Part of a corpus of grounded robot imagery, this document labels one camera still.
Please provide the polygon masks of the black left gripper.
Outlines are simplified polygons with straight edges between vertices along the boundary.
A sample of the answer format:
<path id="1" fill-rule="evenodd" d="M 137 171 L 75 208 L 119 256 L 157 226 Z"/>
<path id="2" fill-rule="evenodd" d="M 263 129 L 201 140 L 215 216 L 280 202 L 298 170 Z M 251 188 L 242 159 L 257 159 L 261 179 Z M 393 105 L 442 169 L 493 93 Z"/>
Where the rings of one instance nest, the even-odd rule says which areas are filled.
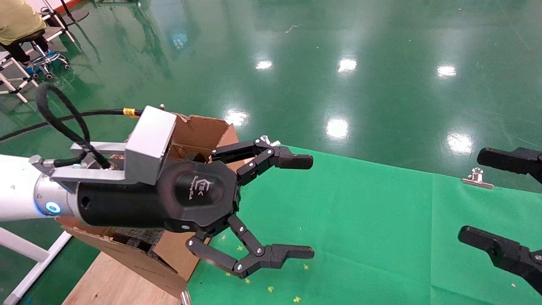
<path id="1" fill-rule="evenodd" d="M 77 208 L 82 222 L 96 227 L 161 228 L 175 233 L 195 232 L 186 247 L 197 258 L 240 279 L 259 269 L 280 269 L 287 259 L 312 259 L 312 247 L 289 244 L 263 246 L 236 215 L 239 186 L 269 168 L 308 170 L 313 156 L 294 154 L 264 138 L 217 147 L 211 164 L 175 161 L 166 164 L 155 185 L 82 182 Z M 235 172 L 225 164 L 248 160 Z M 242 259 L 205 243 L 209 233 L 230 227 L 248 250 Z"/>

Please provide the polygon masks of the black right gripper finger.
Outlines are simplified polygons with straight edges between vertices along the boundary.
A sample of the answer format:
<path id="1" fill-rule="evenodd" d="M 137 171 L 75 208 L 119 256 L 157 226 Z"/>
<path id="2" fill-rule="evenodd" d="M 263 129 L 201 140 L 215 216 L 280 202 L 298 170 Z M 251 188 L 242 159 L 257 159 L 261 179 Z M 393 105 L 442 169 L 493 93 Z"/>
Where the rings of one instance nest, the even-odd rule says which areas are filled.
<path id="1" fill-rule="evenodd" d="M 542 294 L 542 251 L 531 251 L 516 241 L 480 230 L 462 227 L 458 240 L 489 255 L 496 268 L 521 277 Z"/>
<path id="2" fill-rule="evenodd" d="M 542 183 L 542 152 L 518 147 L 513 151 L 502 151 L 484 147 L 477 156 L 478 164 L 515 174 L 531 175 Z"/>

